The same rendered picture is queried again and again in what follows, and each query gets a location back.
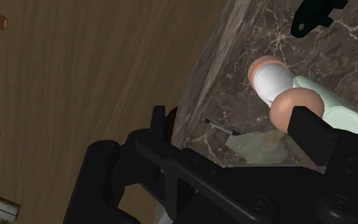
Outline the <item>black angular object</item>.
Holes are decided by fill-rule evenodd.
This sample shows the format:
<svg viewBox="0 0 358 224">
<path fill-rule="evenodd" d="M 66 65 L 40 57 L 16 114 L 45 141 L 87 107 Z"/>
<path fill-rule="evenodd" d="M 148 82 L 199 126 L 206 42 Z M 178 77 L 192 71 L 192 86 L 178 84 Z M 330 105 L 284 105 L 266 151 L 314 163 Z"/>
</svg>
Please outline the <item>black angular object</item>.
<svg viewBox="0 0 358 224">
<path fill-rule="evenodd" d="M 334 10 L 342 10 L 348 0 L 303 0 L 294 14 L 291 35 L 303 38 L 318 26 L 330 27 L 334 20 L 329 14 Z"/>
</svg>

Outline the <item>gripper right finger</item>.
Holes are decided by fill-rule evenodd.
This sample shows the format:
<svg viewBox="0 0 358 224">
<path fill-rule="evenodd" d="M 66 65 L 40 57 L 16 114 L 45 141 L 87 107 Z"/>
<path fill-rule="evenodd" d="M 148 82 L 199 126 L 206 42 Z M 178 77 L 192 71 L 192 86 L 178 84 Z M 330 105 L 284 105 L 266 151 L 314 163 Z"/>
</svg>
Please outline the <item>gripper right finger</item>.
<svg viewBox="0 0 358 224">
<path fill-rule="evenodd" d="M 291 113 L 289 136 L 326 168 L 315 213 L 323 224 L 358 224 L 358 134 L 335 129 L 305 106 Z"/>
</svg>

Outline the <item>white cylinder with tan ends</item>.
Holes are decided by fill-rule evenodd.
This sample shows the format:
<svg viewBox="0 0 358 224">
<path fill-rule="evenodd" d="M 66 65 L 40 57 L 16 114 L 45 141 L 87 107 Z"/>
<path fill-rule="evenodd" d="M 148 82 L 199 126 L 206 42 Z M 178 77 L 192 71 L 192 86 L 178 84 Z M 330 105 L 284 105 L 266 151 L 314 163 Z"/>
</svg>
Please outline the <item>white cylinder with tan ends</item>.
<svg viewBox="0 0 358 224">
<path fill-rule="evenodd" d="M 287 132 L 295 106 L 305 106 L 320 118 L 324 114 L 321 96 L 299 86 L 286 64 L 274 56 L 256 59 L 248 69 L 248 80 L 259 98 L 270 107 L 271 123 L 282 132 Z"/>
</svg>

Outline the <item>mint green box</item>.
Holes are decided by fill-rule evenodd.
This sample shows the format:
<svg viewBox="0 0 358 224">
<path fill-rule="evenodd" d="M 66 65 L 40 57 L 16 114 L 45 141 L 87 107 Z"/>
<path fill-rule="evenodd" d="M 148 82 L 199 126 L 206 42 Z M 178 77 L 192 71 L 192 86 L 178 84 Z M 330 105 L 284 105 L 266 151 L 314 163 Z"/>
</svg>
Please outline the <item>mint green box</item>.
<svg viewBox="0 0 358 224">
<path fill-rule="evenodd" d="M 309 88 L 320 95 L 324 102 L 322 119 L 326 123 L 333 128 L 358 134 L 358 110 L 351 103 L 305 76 L 296 76 L 293 80 L 296 87 Z"/>
</svg>

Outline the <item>small white box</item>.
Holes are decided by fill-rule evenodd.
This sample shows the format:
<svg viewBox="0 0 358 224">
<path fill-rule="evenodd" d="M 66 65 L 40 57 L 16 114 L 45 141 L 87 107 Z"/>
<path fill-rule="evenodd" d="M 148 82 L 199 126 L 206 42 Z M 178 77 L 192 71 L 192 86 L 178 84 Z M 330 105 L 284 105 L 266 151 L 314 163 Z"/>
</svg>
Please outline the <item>small white box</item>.
<svg viewBox="0 0 358 224">
<path fill-rule="evenodd" d="M 12 224 L 16 222 L 20 207 L 20 204 L 0 197 L 0 224 Z"/>
</svg>

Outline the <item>grey black pen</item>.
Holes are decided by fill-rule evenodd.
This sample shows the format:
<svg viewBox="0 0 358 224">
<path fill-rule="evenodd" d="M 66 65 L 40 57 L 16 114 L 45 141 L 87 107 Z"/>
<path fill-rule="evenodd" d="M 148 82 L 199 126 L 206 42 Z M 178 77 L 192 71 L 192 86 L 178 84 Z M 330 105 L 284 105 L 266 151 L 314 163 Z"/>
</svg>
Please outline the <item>grey black pen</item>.
<svg viewBox="0 0 358 224">
<path fill-rule="evenodd" d="M 228 133 L 229 135 L 232 135 L 232 136 L 238 136 L 238 135 L 239 135 L 238 132 L 236 132 L 236 131 L 234 131 L 234 130 L 231 130 L 231 129 L 229 129 L 229 128 L 226 128 L 226 127 L 224 127 L 223 125 L 221 125 L 221 124 L 219 124 L 219 123 L 217 123 L 217 122 L 215 122 L 215 121 L 213 121 L 213 120 L 209 120 L 209 119 L 207 119 L 207 118 L 203 118 L 202 120 L 203 120 L 205 123 L 209 124 L 210 126 L 212 126 L 212 127 L 214 127 L 214 128 L 217 128 L 217 129 L 219 129 L 219 130 L 222 130 L 223 132 Z"/>
</svg>

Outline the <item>pale green crumpled cloth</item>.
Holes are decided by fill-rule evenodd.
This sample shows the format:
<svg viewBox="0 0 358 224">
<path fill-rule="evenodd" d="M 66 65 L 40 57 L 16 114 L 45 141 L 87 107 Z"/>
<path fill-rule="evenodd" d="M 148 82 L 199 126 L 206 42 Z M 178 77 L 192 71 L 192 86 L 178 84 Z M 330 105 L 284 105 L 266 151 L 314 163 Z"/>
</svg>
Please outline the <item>pale green crumpled cloth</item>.
<svg viewBox="0 0 358 224">
<path fill-rule="evenodd" d="M 225 145 L 248 164 L 281 164 L 289 155 L 286 134 L 279 130 L 230 136 Z"/>
</svg>

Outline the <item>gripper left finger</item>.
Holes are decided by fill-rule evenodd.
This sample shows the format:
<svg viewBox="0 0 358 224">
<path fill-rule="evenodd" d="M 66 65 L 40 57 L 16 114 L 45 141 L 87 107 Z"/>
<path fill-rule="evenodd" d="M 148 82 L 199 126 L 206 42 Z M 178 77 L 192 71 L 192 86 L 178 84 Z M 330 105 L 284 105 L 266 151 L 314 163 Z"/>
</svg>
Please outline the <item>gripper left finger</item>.
<svg viewBox="0 0 358 224">
<path fill-rule="evenodd" d="M 164 140 L 165 108 L 155 106 L 147 129 L 119 144 L 100 140 L 86 150 L 62 224 L 141 224 L 118 206 L 140 184 L 173 224 L 276 224 L 273 199 L 197 152 Z"/>
</svg>

